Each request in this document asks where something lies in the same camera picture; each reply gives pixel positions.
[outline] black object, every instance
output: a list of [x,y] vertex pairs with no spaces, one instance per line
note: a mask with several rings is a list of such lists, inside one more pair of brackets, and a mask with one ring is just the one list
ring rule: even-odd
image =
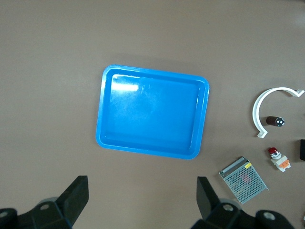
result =
[[231,203],[221,203],[206,177],[197,178],[197,204],[203,219],[192,229],[293,229],[281,214],[261,210],[255,217]]
[[300,159],[305,161],[305,140],[301,140],[301,146],[300,146]]
[[88,177],[78,176],[55,202],[40,203],[19,216],[15,209],[0,209],[0,229],[72,229],[88,199]]
[[277,127],[284,126],[285,124],[285,120],[282,117],[274,117],[274,116],[267,117],[266,122],[268,125],[274,125]]

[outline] white pipe clamp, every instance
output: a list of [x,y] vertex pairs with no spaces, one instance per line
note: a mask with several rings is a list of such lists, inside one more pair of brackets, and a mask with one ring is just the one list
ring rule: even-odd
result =
[[253,106],[253,111],[252,111],[252,118],[253,118],[253,122],[256,126],[256,128],[259,130],[259,134],[257,135],[259,138],[264,138],[268,131],[266,131],[266,129],[263,127],[263,125],[261,124],[261,121],[259,120],[259,108],[263,102],[263,100],[272,92],[275,91],[285,91],[288,92],[289,94],[291,94],[294,97],[300,97],[305,91],[304,90],[293,90],[291,88],[288,87],[276,87],[276,88],[272,88],[269,89],[267,91],[265,91],[264,93],[262,93],[256,100],[256,102],[254,103]]

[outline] tabletop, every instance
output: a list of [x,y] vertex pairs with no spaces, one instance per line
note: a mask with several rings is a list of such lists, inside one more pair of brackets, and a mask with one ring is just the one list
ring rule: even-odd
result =
[[[258,138],[252,108],[270,88],[305,89],[301,0],[8,1],[0,8],[0,208],[32,209],[89,179],[84,228],[190,228],[201,215],[196,179],[235,200],[219,171],[238,157],[268,190],[242,205],[304,224],[305,95],[273,92],[260,117],[285,118]],[[210,95],[192,160],[100,147],[102,72],[120,64],[204,77]],[[291,168],[279,171],[268,148]]]

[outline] cylindrical component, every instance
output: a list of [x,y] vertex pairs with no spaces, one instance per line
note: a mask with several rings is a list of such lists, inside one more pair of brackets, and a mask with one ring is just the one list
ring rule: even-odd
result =
[[284,126],[285,124],[285,120],[282,117],[274,117],[274,116],[269,116],[267,117],[266,120],[268,125],[274,125],[274,126]]

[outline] yellow label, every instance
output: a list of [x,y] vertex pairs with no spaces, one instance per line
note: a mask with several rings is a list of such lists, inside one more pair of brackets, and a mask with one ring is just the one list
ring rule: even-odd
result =
[[247,165],[245,165],[245,168],[249,168],[252,164],[249,162]]

